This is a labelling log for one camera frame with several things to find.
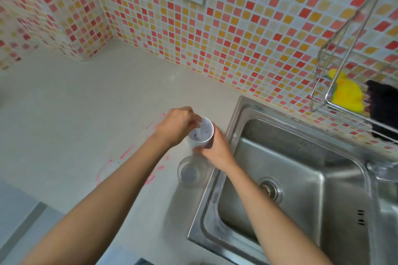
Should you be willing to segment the yellow sponge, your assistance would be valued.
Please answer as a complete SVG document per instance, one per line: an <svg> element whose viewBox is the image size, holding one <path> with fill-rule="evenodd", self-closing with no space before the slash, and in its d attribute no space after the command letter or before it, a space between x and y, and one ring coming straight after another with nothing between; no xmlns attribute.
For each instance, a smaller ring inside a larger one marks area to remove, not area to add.
<svg viewBox="0 0 398 265"><path fill-rule="evenodd" d="M331 87L331 102L351 112L361 114L364 109L364 94L360 86L341 71Z"/></svg>

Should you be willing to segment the clear glass cup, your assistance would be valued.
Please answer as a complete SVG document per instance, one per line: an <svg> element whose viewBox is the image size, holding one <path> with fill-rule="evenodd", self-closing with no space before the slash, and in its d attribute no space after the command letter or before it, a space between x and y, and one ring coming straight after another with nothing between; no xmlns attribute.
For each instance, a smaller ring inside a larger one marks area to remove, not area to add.
<svg viewBox="0 0 398 265"><path fill-rule="evenodd" d="M206 158L199 154L185 157L178 165L177 178L184 187L202 187L207 176Z"/></svg>

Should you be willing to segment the person's left hand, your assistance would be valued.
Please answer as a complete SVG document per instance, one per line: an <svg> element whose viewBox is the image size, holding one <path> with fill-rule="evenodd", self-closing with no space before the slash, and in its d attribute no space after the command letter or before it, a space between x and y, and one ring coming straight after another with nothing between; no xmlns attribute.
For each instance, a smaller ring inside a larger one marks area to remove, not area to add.
<svg viewBox="0 0 398 265"><path fill-rule="evenodd" d="M168 148L180 144L182 140L187 137L193 129L195 129L178 127L175 122L174 109L175 108L169 110L163 121L157 126L154 133L154 136Z"/></svg>

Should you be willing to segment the black scrubbing cloth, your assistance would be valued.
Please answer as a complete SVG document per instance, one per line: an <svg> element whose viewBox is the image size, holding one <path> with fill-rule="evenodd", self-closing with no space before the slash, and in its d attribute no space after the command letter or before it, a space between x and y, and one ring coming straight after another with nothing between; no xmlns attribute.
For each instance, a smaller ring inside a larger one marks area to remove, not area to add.
<svg viewBox="0 0 398 265"><path fill-rule="evenodd" d="M368 80L370 118L398 130L398 89Z"/></svg>

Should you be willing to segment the sink drain strainer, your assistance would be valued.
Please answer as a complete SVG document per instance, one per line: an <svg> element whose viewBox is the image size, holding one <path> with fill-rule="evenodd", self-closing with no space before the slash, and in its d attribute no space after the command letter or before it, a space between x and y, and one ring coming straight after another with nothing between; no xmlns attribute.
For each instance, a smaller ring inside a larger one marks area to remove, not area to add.
<svg viewBox="0 0 398 265"><path fill-rule="evenodd" d="M282 202L283 189L277 180L272 177L263 177L258 181L258 186L277 205Z"/></svg>

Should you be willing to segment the person's right forearm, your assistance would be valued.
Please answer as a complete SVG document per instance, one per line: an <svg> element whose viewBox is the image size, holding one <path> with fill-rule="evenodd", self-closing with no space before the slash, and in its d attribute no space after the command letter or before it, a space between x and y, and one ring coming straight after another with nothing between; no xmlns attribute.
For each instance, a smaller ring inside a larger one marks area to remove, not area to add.
<svg viewBox="0 0 398 265"><path fill-rule="evenodd" d="M333 265L236 162L223 168L271 265Z"/></svg>

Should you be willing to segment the chrome faucet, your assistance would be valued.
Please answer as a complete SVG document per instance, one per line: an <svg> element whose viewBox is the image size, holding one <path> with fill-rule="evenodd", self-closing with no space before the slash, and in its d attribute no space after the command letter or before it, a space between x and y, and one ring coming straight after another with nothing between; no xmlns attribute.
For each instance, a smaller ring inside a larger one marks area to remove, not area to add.
<svg viewBox="0 0 398 265"><path fill-rule="evenodd" d="M398 265L398 163L366 164L372 200L372 264Z"/></svg>

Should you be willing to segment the person's right hand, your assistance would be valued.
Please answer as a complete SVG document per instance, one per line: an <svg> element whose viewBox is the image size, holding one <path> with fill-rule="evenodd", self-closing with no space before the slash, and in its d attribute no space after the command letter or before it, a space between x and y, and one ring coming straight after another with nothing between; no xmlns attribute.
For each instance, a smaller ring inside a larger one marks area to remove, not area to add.
<svg viewBox="0 0 398 265"><path fill-rule="evenodd" d="M213 126L215 131L211 148L213 148L215 152L213 155L203 156L206 157L216 168L224 173L228 173L228 171L232 167L237 166L237 164L225 135L220 131L216 124L213 123Z"/></svg>

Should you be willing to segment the white paper cup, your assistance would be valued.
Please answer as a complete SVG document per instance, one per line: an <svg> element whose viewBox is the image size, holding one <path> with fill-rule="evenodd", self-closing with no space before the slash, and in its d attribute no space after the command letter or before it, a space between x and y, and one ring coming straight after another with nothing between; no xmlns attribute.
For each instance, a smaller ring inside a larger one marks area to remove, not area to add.
<svg viewBox="0 0 398 265"><path fill-rule="evenodd" d="M201 117L200 127L193 129L187 136L186 142L191 149L205 147L214 135L213 123L206 117Z"/></svg>

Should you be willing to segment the stainless steel sink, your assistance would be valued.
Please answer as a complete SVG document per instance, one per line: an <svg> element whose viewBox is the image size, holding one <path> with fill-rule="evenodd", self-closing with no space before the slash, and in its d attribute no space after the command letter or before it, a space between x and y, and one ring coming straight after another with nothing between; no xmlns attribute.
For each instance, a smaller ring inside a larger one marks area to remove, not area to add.
<svg viewBox="0 0 398 265"><path fill-rule="evenodd" d="M368 162L383 155L240 96L226 131L236 162L254 179L272 177L278 205L335 265L372 264Z"/></svg>

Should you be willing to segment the person's left forearm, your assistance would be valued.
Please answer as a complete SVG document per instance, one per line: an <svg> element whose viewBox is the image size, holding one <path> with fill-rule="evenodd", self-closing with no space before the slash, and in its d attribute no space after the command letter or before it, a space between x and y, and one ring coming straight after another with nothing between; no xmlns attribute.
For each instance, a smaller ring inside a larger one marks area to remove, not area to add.
<svg viewBox="0 0 398 265"><path fill-rule="evenodd" d="M170 147L171 142L160 134L149 137L137 152L70 210L20 265L96 265Z"/></svg>

